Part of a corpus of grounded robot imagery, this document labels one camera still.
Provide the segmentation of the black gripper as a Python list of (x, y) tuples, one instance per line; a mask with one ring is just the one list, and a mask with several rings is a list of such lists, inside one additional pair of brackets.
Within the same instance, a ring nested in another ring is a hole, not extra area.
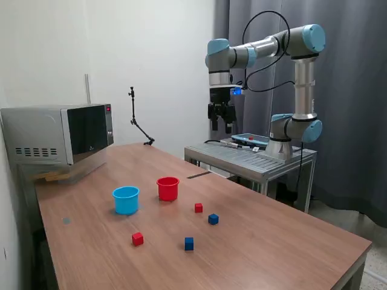
[(235, 106), (229, 104), (230, 87), (210, 88), (210, 103), (207, 116), (211, 122), (211, 129), (218, 130), (218, 116), (224, 117), (225, 132), (232, 133), (233, 122), (236, 121)]

